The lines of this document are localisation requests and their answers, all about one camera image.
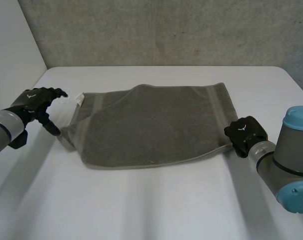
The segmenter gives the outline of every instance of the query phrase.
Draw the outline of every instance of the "white table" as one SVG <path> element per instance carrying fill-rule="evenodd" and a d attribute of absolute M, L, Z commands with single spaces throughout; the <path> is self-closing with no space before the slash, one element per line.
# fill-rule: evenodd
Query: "white table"
<path fill-rule="evenodd" d="M 35 87 L 69 93 L 49 109 L 62 127 L 82 92 L 219 82 L 238 116 L 254 116 L 273 142 L 286 110 L 303 105 L 303 91 L 277 67 L 56 67 Z M 27 130 L 24 148 L 0 154 L 0 239 L 303 240 L 303 215 L 286 212 L 233 151 L 166 167 L 92 170 L 38 123 Z"/>

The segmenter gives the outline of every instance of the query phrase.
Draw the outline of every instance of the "gray towel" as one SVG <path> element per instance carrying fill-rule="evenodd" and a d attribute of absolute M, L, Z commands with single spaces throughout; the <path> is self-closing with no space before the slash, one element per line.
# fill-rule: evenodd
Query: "gray towel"
<path fill-rule="evenodd" d="M 84 96 L 61 137 L 90 168 L 156 167 L 220 153 L 231 145 L 224 128 L 238 119 L 223 83 L 142 84 Z"/>

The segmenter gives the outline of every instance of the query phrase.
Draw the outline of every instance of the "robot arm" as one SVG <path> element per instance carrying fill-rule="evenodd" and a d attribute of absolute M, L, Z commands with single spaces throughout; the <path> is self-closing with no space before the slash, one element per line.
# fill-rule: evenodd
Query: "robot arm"
<path fill-rule="evenodd" d="M 255 164 L 276 200 L 287 211 L 303 214 L 303 106 L 287 111 L 277 145 L 268 141 L 252 116 L 232 122 L 224 131 L 237 155 Z"/>
<path fill-rule="evenodd" d="M 60 88 L 34 88 L 24 91 L 13 104 L 0 111 L 0 151 L 7 145 L 18 149 L 27 142 L 26 125 L 38 120 L 52 135 L 59 136 L 60 130 L 49 119 L 47 108 L 53 100 L 68 95 Z"/>

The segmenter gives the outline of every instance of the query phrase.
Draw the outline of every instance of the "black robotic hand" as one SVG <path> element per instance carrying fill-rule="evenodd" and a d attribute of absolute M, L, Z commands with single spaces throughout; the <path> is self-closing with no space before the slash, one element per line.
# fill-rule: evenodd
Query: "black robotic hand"
<path fill-rule="evenodd" d="M 46 113 L 47 108 L 52 104 L 53 100 L 60 97 L 68 97 L 67 93 L 60 88 L 34 88 L 25 90 L 6 110 L 15 113 L 21 118 L 24 126 L 35 119 L 52 135 L 59 136 L 61 131 L 49 119 Z M 28 133 L 24 130 L 9 146 L 18 149 L 27 142 Z"/>
<path fill-rule="evenodd" d="M 268 140 L 266 131 L 252 116 L 233 121 L 230 126 L 225 127 L 224 132 L 240 158 L 246 158 L 255 144 Z"/>

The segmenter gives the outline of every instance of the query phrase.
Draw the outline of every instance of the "towel label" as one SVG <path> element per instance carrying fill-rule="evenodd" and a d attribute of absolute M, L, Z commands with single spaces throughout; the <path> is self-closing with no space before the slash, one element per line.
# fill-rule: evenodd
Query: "towel label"
<path fill-rule="evenodd" d="M 78 95 L 75 97 L 75 101 L 76 101 L 76 103 L 77 103 L 79 106 L 82 106 L 84 99 L 85 99 L 85 96 L 84 96 L 84 94 L 82 94 L 82 93 L 78 94 Z"/>

